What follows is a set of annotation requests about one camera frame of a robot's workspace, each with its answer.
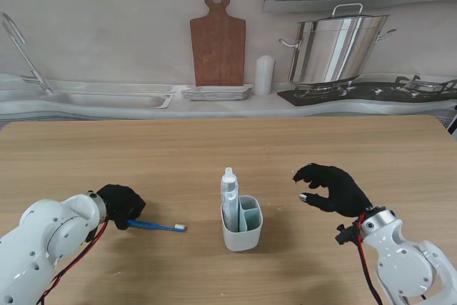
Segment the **wooden table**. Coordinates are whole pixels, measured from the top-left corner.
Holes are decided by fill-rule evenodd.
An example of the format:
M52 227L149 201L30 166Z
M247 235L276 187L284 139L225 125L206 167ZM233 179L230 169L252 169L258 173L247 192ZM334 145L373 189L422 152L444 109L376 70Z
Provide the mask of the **wooden table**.
M334 240L351 220L298 200L305 186L291 177L309 162L347 170L403 219L407 239L432 241L457 266L457 144L431 116L11 124L0 133L0 234L35 201L123 184L146 201L142 219L189 232L110 224L46 305L375 304L356 247ZM227 166L263 209L261 242L245 253L222 239Z

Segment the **wall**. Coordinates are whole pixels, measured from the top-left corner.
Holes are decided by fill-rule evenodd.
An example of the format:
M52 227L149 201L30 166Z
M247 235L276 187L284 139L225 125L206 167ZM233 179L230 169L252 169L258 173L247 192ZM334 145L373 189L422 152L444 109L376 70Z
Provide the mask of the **wall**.
M327 14L264 14L263 0L231 0L228 12L247 22L246 73L255 60L277 60L275 81L287 80L296 22ZM207 12L203 0L0 0L0 11L29 40L33 61L49 79L124 83L194 83L189 20ZM457 74L457 3L411 4L391 13L385 29L398 31L379 42L367 72ZM0 32L0 72L29 74L19 53Z

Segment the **faucet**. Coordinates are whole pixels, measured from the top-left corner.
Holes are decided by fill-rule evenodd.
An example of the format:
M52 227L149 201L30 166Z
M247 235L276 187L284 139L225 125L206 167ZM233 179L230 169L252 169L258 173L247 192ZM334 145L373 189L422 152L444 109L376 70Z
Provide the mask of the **faucet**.
M21 45L19 42L16 40L16 37L14 37L13 32L11 32L11 29L13 29L14 33L16 34L17 38L21 42L21 44L27 44L27 40L24 38L22 33L19 31L19 28L17 25L13 22L10 16L7 14L3 13L2 14L3 20L1 25L5 28L6 33L8 34L9 38L13 41L14 45L16 46L17 50L21 53L21 55L25 58L27 63L29 64L31 68L31 73L34 76L21 76L21 78L25 82L29 83L35 83L39 84L41 88L48 94L52 94L52 89L48 84L48 81L44 78L44 76L41 75L41 73L35 68L34 64L30 61L24 50L22 50Z

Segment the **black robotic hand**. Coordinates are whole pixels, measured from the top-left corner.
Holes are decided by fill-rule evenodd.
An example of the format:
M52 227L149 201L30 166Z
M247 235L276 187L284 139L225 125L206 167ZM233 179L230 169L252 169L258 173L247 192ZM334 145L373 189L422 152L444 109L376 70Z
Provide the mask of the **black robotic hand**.
M117 229L126 230L128 219L136 219L146 203L133 189L121 185L106 185L97 194L105 201L108 218L114 221Z
M310 189L327 187L328 198L311 193L300 196L303 202L325 212L335 211L345 217L357 217L373 206L352 177L335 166L309 164L298 170L293 180L310 183Z

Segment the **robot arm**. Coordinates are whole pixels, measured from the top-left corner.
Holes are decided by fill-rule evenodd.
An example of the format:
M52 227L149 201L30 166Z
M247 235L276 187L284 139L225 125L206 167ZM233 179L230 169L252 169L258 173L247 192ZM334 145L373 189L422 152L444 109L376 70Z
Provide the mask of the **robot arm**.
M409 305L408 298L417 296L423 298L420 305L457 304L457 272L444 253L428 241L407 241L401 233L402 220L384 207L373 208L349 174L334 166L309 164L293 179L310 182L311 189L328 187L328 198L302 193L303 202L323 211L358 217L350 227L342 224L337 228L340 234L336 240L339 244L352 241L358 246L360 235L363 243L377 250L376 275L393 305ZM441 291L426 298L437 275L441 278Z
M60 259L93 239L108 214L120 229L145 203L129 187L107 185L58 202L31 205L19 226L0 238L0 304L34 305L49 286Z
M441 291L420 305L455 304L457 272L444 253L429 241L416 244L402 233L402 220L392 211L374 209L361 225L363 243L378 252L376 275L393 305L408 305L408 298L424 296L441 278Z

